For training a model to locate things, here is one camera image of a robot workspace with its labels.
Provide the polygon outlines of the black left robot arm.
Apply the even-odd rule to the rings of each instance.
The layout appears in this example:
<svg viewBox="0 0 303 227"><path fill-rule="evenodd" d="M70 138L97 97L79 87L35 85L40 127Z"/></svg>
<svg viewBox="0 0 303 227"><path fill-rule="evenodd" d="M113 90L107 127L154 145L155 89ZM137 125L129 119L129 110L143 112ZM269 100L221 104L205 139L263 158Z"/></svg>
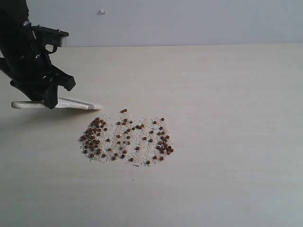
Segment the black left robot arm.
<svg viewBox="0 0 303 227"><path fill-rule="evenodd" d="M76 85L74 77L52 65L49 57L69 33L33 26L28 17L25 0L0 2L0 70L31 101L53 109L58 104L58 87L71 91Z"/></svg>

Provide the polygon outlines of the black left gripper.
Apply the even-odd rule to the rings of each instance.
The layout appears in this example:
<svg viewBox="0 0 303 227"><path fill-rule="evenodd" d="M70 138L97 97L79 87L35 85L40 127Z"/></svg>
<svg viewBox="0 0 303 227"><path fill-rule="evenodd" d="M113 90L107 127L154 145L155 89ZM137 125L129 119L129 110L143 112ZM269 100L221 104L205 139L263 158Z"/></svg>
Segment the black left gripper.
<svg viewBox="0 0 303 227"><path fill-rule="evenodd" d="M76 85L73 76L51 65L30 28L1 22L0 51L4 57L0 69L11 85L29 99L43 99L49 109L58 104L58 86L71 91Z"/></svg>

